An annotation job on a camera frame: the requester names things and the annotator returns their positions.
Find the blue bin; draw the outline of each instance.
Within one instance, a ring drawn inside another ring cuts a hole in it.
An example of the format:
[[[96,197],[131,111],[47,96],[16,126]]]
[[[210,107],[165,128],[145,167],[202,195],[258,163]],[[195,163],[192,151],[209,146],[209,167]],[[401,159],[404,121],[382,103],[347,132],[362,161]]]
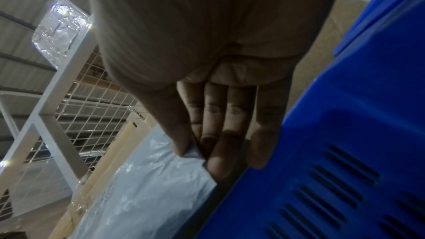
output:
[[[198,239],[425,238],[425,0],[373,0]]]

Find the metal grid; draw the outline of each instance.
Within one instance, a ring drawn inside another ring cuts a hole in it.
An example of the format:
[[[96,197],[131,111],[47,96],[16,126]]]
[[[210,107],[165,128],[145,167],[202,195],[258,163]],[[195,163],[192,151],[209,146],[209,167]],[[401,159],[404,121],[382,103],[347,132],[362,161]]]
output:
[[[144,123],[147,112],[133,96],[112,82],[105,71],[97,47],[88,57],[75,80],[69,90],[63,93],[65,96],[56,106],[53,115],[73,145],[73,147],[66,147],[66,145],[62,147],[65,150],[76,150],[88,169],[93,170],[125,125],[137,126]],[[28,121],[34,121],[39,134],[44,138],[47,136],[49,143],[45,143],[41,137],[36,139],[35,145],[26,154],[22,166],[14,168],[17,174],[16,180],[9,183],[0,199],[0,221],[9,218],[12,214],[16,216],[70,196],[77,186],[71,186],[69,182],[75,182],[75,176],[77,179],[81,178],[81,169],[84,170],[81,165],[73,164],[72,161],[64,162],[64,160],[54,159],[52,156],[54,153],[61,157],[65,155],[65,150],[58,145],[60,139],[57,139],[64,138],[60,134],[52,135],[52,123],[50,122],[49,126],[48,121],[43,120],[43,115],[46,113],[39,111],[37,116],[33,114]],[[34,136],[28,124],[27,122],[24,125],[21,132]],[[20,140],[25,139],[18,137],[17,140],[24,143]],[[49,150],[48,145],[57,145],[59,148],[50,147]],[[14,151],[24,150],[19,146],[13,148],[12,145],[11,149]],[[3,163],[3,166],[7,166],[9,162],[7,156],[5,159],[6,165]],[[74,174],[69,175],[66,172],[69,167],[74,169]]]

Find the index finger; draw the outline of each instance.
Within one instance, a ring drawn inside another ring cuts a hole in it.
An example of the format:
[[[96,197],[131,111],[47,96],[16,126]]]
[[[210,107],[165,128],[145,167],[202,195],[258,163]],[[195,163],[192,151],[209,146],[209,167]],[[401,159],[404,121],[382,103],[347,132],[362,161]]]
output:
[[[278,143],[291,82],[292,75],[258,87],[255,131],[247,154],[247,163],[254,169],[266,166]]]

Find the metal railing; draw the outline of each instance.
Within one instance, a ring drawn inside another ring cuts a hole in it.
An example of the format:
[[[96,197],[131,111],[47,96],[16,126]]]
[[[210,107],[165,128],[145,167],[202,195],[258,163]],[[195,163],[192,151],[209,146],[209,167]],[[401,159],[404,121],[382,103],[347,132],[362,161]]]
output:
[[[96,64],[100,53],[92,22],[91,17],[77,35],[43,95],[0,92],[0,110],[15,139],[0,162],[0,220],[69,196],[125,124],[139,124],[147,115]],[[20,131],[5,96],[39,98]]]

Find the clear plastic wrap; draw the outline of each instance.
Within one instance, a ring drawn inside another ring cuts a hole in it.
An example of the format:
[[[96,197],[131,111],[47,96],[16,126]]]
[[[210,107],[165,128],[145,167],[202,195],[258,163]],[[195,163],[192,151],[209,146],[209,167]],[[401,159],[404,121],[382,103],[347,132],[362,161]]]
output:
[[[170,239],[216,186],[193,148],[172,152],[155,127],[117,170],[71,239]]]
[[[89,17],[65,0],[54,0],[32,36],[35,47],[56,68],[66,58]]]

